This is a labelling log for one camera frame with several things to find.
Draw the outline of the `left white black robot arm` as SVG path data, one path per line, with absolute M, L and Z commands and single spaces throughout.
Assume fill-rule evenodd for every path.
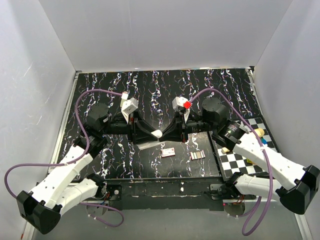
M 60 164 L 33 189 L 17 195 L 20 215 L 40 233 L 51 232 L 62 215 L 80 202 L 107 196 L 107 182 L 95 173 L 69 187 L 106 146 L 106 135 L 127 135 L 130 142 L 138 145 L 156 142 L 162 136 L 160 130 L 141 118 L 134 104 L 127 102 L 123 107 L 123 112 L 112 117 L 106 104 L 95 103 L 88 112 L 85 133 L 78 136 Z

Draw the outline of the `white black stapler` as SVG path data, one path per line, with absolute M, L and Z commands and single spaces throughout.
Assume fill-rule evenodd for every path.
M 146 143 L 138 144 L 137 147 L 140 150 L 145 150 L 145 149 L 153 148 L 156 146 L 160 146 L 161 144 L 164 144 L 164 143 L 165 143 L 164 141 L 146 142 Z

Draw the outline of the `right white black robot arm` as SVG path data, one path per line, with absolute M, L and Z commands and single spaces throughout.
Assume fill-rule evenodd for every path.
M 232 199 L 241 195 L 271 197 L 291 212 L 303 215 L 320 187 L 320 170 L 285 158 L 265 144 L 259 144 L 243 123 L 228 118 L 228 109 L 218 98 L 202 103 L 202 114 L 191 114 L 191 103 L 182 96 L 172 101 L 174 119 L 162 133 L 161 142 L 187 142 L 194 133 L 211 132 L 212 139 L 234 154 L 251 160 L 272 180 L 238 170 L 226 181 L 223 190 Z

